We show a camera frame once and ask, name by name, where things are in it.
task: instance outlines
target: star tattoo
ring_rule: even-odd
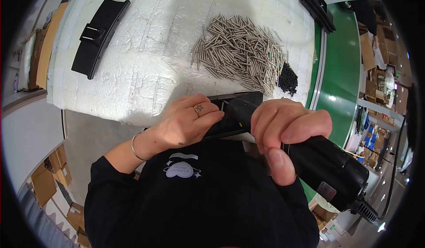
[[[198,110],[198,112],[200,112],[204,107],[202,107],[202,105],[197,105],[195,109]]]

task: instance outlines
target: styrofoam work surface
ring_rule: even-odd
[[[137,126],[151,126],[171,101],[245,90],[190,66],[190,50],[212,17],[249,15],[277,31],[298,75],[293,100],[304,105],[311,81],[314,20],[298,0],[130,0],[93,80],[71,70],[85,25],[103,0],[71,0],[56,34],[48,72],[48,100],[73,110]],[[290,97],[278,88],[274,98]]]

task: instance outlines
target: person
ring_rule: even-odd
[[[327,138],[330,115],[287,98],[263,102],[251,134],[269,173],[241,142],[202,141],[223,116],[204,95],[184,96],[93,163],[84,216],[94,248],[317,246],[315,217],[280,145]]]
[[[373,6],[368,0],[351,0],[349,3],[352,11],[356,13],[357,21],[364,24],[369,32],[373,34],[372,46],[378,48],[378,23],[376,22],[376,13]]]

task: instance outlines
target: power screwdriver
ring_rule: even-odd
[[[258,106],[234,98],[226,113],[248,133],[251,116]],[[282,144],[296,174],[339,211],[351,209],[370,223],[378,222],[378,214],[364,200],[369,171],[351,155],[323,136],[313,136],[298,144]]]

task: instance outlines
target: pile of black screws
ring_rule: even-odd
[[[284,68],[279,75],[278,86],[283,92],[289,92],[291,97],[297,93],[296,88],[298,86],[298,76],[286,62],[284,63]]]

